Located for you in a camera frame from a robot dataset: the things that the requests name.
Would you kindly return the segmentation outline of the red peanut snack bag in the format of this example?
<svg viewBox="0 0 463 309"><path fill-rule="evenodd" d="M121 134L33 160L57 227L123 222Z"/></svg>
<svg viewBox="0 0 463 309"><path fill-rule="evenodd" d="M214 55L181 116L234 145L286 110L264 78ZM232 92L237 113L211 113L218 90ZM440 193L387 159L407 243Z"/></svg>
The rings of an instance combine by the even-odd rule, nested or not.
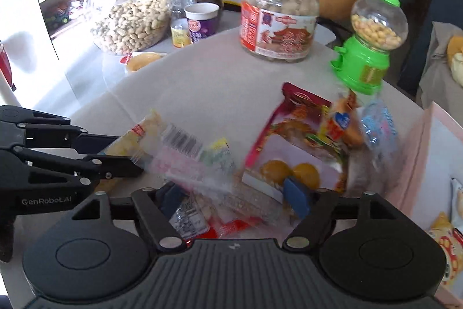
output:
<svg viewBox="0 0 463 309"><path fill-rule="evenodd" d="M220 191L199 191L173 184L181 202L170 224L187 240L241 237L264 225L264 218L250 203Z"/></svg>

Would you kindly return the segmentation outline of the yellow long cracker pack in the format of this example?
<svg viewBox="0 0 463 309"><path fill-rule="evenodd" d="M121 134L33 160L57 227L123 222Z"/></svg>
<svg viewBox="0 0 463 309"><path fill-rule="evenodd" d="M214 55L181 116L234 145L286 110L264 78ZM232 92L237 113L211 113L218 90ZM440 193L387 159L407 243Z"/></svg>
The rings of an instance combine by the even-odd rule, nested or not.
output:
<svg viewBox="0 0 463 309"><path fill-rule="evenodd" d="M192 174L203 176L233 176L236 163L222 137L206 145L193 134L162 119L152 110L132 129L117 138L101 154L127 157L147 173L167 177Z"/></svg>

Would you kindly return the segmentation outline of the red noodle snack bag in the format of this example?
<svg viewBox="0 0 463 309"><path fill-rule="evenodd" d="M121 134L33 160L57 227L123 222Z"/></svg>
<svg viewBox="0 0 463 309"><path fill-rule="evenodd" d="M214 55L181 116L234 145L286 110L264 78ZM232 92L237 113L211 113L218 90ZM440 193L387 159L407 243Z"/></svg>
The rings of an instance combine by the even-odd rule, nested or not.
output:
<svg viewBox="0 0 463 309"><path fill-rule="evenodd" d="M282 85L282 95L247 154L242 182L280 203L284 180L290 177L311 190L345 193L350 147L327 143L318 135L334 102L290 82Z"/></svg>

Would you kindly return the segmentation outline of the blue pink candy packet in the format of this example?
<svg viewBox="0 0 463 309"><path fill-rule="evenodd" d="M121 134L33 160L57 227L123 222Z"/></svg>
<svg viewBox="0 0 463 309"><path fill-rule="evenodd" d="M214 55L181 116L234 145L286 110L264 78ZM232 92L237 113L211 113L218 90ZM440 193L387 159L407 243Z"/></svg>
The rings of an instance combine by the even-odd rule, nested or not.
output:
<svg viewBox="0 0 463 309"><path fill-rule="evenodd" d="M395 161L398 135L392 115L381 98L374 98L361 111L360 130L375 169L387 171Z"/></svg>

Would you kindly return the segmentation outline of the yellow panda snack bag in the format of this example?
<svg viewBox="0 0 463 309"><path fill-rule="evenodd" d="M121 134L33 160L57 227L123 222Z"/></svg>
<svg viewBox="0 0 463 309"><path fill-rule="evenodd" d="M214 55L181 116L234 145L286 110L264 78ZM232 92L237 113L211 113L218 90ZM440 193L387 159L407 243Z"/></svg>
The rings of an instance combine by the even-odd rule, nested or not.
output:
<svg viewBox="0 0 463 309"><path fill-rule="evenodd" d="M429 236L443 249L446 256L446 270L441 283L451 287L462 272L462 238L457 235L447 214L440 212L428 230Z"/></svg>

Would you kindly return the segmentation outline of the meat floss bun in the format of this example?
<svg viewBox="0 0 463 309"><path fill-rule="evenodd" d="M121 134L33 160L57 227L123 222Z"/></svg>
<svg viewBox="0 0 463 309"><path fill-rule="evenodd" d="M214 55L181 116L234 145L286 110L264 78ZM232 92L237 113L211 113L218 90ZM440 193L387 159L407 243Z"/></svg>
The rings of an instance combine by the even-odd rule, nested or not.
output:
<svg viewBox="0 0 463 309"><path fill-rule="evenodd" d="M347 96L339 97L323 115L319 138L335 144L357 148L363 145L363 134L357 114L357 95L349 90Z"/></svg>

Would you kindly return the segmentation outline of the pink gift box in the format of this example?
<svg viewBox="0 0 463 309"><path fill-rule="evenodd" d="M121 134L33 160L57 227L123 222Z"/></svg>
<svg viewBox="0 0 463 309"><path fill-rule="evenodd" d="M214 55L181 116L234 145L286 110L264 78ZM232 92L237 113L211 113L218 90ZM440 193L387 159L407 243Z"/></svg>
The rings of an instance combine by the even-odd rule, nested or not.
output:
<svg viewBox="0 0 463 309"><path fill-rule="evenodd" d="M426 231L451 214L452 179L462 181L462 127L433 102L401 140L385 197Z"/></svg>

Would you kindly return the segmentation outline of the small jelly cup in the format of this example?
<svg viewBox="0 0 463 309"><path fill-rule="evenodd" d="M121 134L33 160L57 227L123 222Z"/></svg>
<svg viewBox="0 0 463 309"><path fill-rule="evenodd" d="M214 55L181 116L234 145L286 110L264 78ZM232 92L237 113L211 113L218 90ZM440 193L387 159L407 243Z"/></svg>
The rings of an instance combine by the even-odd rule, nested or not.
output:
<svg viewBox="0 0 463 309"><path fill-rule="evenodd" d="M121 58L120 63L127 73L133 73L165 56L166 53L162 52L133 52Z"/></svg>

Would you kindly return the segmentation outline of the small yellow bottle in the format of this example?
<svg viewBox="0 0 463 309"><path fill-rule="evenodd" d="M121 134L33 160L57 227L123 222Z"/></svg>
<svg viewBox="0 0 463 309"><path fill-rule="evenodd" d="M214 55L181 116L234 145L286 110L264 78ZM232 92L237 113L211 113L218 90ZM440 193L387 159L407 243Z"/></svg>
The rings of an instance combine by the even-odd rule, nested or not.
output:
<svg viewBox="0 0 463 309"><path fill-rule="evenodd" d="M170 30L173 46L176 48L184 48L191 44L188 18L184 9L194 3L195 0L173 0Z"/></svg>

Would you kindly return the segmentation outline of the large glass nut jar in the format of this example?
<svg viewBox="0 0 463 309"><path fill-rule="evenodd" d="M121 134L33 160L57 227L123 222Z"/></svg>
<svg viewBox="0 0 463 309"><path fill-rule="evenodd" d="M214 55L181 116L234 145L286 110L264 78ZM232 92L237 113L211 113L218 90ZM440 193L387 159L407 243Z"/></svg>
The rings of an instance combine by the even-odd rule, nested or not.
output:
<svg viewBox="0 0 463 309"><path fill-rule="evenodd" d="M103 52L144 51L163 39L172 0L84 0L83 15L94 44Z"/></svg>

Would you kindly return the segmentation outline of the purple paper cup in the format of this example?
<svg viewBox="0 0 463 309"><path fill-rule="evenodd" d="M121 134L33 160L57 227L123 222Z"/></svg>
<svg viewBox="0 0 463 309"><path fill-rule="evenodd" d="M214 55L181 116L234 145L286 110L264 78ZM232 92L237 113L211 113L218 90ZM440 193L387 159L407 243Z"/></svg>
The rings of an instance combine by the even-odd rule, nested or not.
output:
<svg viewBox="0 0 463 309"><path fill-rule="evenodd" d="M210 2L195 3L184 8L192 43L216 34L219 11L219 5Z"/></svg>

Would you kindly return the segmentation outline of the green candy dispenser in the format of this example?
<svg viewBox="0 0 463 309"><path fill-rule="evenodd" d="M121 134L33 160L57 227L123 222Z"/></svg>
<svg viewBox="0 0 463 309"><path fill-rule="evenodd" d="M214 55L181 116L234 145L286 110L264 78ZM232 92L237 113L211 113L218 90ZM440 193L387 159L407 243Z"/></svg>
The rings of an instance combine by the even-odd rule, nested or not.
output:
<svg viewBox="0 0 463 309"><path fill-rule="evenodd" d="M371 96L380 92L390 52L407 40L409 24L399 0L357 0L351 12L353 35L334 47L330 62L349 89Z"/></svg>

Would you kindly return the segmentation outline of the peanut jar gold lid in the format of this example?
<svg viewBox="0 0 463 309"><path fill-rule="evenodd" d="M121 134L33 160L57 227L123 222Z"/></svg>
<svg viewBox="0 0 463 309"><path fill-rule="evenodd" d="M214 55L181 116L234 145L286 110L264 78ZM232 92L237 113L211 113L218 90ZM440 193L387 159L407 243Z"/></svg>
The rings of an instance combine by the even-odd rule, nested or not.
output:
<svg viewBox="0 0 463 309"><path fill-rule="evenodd" d="M270 61L304 60L318 17L319 0L242 0L241 46Z"/></svg>

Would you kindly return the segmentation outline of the orange plush corgi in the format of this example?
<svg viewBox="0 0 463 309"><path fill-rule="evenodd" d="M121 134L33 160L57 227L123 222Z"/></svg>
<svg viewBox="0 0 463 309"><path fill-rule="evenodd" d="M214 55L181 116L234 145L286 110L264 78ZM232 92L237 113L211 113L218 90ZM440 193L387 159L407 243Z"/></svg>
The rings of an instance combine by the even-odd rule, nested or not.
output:
<svg viewBox="0 0 463 309"><path fill-rule="evenodd" d="M463 86L463 37L453 36L447 45L447 64L453 80Z"/></svg>

